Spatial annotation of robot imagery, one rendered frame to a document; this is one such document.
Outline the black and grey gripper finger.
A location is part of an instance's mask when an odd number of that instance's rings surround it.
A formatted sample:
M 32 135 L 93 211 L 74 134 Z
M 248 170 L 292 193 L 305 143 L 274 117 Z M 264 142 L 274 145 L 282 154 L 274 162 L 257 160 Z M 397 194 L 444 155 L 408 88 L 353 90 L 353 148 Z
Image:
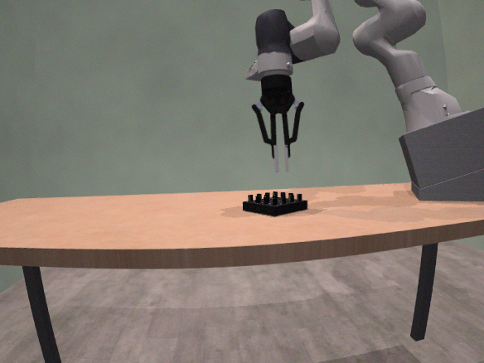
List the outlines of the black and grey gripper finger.
M 253 111 L 257 115 L 259 121 L 260 130 L 265 143 L 270 144 L 272 147 L 272 157 L 274 158 L 275 173 L 278 172 L 278 149 L 276 144 L 276 114 L 275 114 L 275 100 L 270 100 L 270 122 L 271 122 L 271 139 L 268 138 L 266 128 L 264 126 L 263 117 L 261 114 L 262 104 L 259 101 L 257 104 L 252 105 Z
M 293 125 L 293 136 L 289 138 L 288 133 L 288 117 L 287 117 L 287 109 L 286 109 L 286 101 L 285 98 L 280 99 L 281 102 L 281 110 L 282 110 L 282 119 L 283 119 L 283 134 L 284 134 L 284 152 L 285 152 L 285 169 L 286 172 L 289 172 L 288 168 L 288 158 L 290 157 L 290 144 L 297 141 L 298 138 L 298 126 L 300 120 L 300 114 L 303 109 L 304 103 L 299 102 L 296 99 L 294 100 L 294 108 L 296 109 L 294 125 Z

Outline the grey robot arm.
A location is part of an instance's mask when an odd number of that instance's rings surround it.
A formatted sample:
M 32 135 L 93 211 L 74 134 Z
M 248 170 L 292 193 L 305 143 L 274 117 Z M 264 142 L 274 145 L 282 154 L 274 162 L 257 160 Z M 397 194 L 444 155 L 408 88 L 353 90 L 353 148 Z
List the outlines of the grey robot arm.
M 259 51 L 257 61 L 244 73 L 245 79 L 261 81 L 267 75 L 292 75 L 293 64 L 336 52 L 340 34 L 330 0 L 310 1 L 313 17 L 299 27 L 294 27 L 280 9 L 257 17 Z M 378 14 L 354 31 L 353 42 L 359 52 L 377 58 L 387 69 L 404 113 L 406 133 L 470 112 L 461 110 L 456 98 L 436 88 L 416 52 L 396 47 L 425 25 L 426 12 L 420 2 L 354 1 L 361 7 L 379 8 Z

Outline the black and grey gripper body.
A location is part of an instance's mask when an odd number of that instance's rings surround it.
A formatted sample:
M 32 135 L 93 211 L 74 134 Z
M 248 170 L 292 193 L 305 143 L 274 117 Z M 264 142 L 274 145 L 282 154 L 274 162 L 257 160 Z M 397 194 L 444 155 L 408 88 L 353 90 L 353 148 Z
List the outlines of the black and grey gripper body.
M 270 113 L 270 100 L 275 100 L 275 114 L 281 114 L 281 98 L 285 98 L 287 112 L 293 105 L 295 97 L 292 91 L 291 77 L 288 75 L 267 75 L 261 79 L 261 104 Z

